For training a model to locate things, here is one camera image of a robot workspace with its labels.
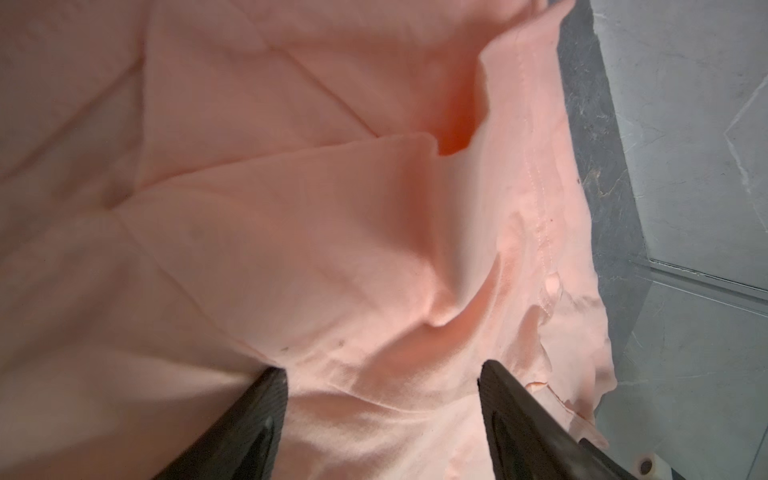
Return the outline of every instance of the pink fabric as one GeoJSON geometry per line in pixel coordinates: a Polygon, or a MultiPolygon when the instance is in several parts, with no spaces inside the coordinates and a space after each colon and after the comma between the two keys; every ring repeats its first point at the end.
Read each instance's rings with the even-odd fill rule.
{"type": "Polygon", "coordinates": [[[275,479],[492,478],[487,359],[600,441],[571,4],[3,17],[0,471],[149,478],[267,364],[290,385],[275,479]]]}

